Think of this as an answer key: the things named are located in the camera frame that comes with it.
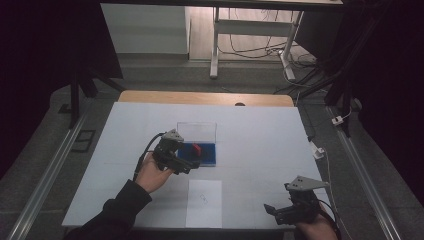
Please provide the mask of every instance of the gray floor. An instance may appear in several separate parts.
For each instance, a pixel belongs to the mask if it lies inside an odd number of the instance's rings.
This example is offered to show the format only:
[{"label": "gray floor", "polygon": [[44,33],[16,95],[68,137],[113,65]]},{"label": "gray floor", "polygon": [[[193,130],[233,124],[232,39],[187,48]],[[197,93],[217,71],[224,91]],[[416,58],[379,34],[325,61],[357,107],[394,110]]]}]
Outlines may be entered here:
[{"label": "gray floor", "polygon": [[[121,59],[125,80],[120,83],[130,89],[195,92],[237,92],[272,94],[286,87],[281,64],[222,63],[217,80],[209,79],[209,64],[187,61],[135,61]],[[295,70],[301,77],[306,69]],[[96,81],[100,93],[95,98],[82,130],[95,130],[88,152],[70,152],[27,239],[61,239],[67,229],[61,226],[66,210],[95,149],[113,103],[119,94]],[[317,160],[324,180],[329,180],[330,163],[333,194],[339,214],[352,239],[386,239],[380,224],[352,170],[336,129],[332,126],[323,104],[324,92],[299,101],[297,107],[308,136],[326,149],[328,159]],[[0,239],[6,239],[47,164],[67,133],[69,114],[59,114],[63,104],[69,104],[69,88],[60,89],[51,97],[51,107],[32,139],[13,167],[0,181]],[[392,215],[402,239],[422,239],[424,210],[415,199],[390,161],[362,129],[357,112],[351,115],[352,139],[372,176],[378,191]],[[86,146],[74,144],[73,149]],[[342,228],[344,239],[349,239]]]}]

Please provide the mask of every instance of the white tabletop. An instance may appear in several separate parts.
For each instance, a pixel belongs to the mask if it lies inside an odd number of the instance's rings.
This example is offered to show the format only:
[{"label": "white tabletop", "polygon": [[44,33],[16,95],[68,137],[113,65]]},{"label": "white tabletop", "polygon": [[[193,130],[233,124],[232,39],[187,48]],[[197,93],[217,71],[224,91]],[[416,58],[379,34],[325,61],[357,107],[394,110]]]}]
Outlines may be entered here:
[{"label": "white tabletop", "polygon": [[[103,203],[114,198],[132,178],[138,158],[152,137],[177,128],[178,122],[217,124],[216,167],[172,175],[151,194],[153,201],[137,216],[135,227],[187,228],[190,180],[213,180],[222,183],[221,206],[217,207],[222,213],[222,228],[287,228],[277,225],[263,204],[291,206],[284,183],[297,175],[321,180],[295,107],[117,102],[63,225],[81,226],[97,215]],[[324,189],[315,193],[328,202]]]}]

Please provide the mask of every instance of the metal rail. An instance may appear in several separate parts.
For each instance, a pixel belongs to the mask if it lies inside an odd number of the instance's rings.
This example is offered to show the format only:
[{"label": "metal rail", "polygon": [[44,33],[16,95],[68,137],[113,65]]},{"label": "metal rail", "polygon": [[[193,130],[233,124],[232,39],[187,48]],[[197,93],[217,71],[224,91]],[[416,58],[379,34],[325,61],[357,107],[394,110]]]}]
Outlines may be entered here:
[{"label": "metal rail", "polygon": [[[331,118],[336,117],[331,111],[330,107],[327,107],[328,115]],[[386,238],[389,240],[401,240],[400,234],[397,230],[397,227],[386,207],[386,204],[381,199],[376,186],[374,185],[368,171],[358,154],[358,151],[355,148],[351,138],[346,137],[341,128],[337,129],[337,134],[340,138],[340,141],[349,157],[350,163],[352,164],[353,169],[355,170],[356,176],[361,183],[362,188],[364,189],[365,195],[368,198],[368,201],[371,207],[374,209],[376,217],[380,222],[381,229],[383,230]]]},{"label": "metal rail", "polygon": [[87,118],[88,111],[93,101],[93,99],[88,98],[84,100],[82,104],[81,117],[76,122],[74,128],[68,131],[60,147],[54,154],[52,160],[44,171],[41,180],[38,182],[35,190],[22,210],[21,215],[16,221],[15,226],[7,237],[8,240],[22,240],[28,235],[28,232],[34,223],[44,200],[47,198],[47,195],[49,194],[50,189],[53,186],[53,183],[56,180],[69,151],[71,150],[72,144],[74,143],[79,130]]}]

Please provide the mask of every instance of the black sleeve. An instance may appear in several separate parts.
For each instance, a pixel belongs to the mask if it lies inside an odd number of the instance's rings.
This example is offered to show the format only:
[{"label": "black sleeve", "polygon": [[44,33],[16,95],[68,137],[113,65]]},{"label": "black sleeve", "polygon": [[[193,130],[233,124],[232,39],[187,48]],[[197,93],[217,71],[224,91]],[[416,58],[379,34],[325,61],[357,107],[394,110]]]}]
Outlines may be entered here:
[{"label": "black sleeve", "polygon": [[99,215],[69,232],[64,240],[124,239],[137,214],[151,201],[149,193],[128,180],[115,199],[106,201]]}]

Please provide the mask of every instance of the paper sheet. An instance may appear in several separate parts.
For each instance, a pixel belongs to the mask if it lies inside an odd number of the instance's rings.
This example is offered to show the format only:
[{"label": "paper sheet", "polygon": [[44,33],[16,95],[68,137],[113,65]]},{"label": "paper sheet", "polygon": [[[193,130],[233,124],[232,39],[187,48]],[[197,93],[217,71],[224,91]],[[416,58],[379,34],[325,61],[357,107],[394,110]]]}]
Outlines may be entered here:
[{"label": "paper sheet", "polygon": [[186,227],[222,228],[222,181],[190,180]]}]

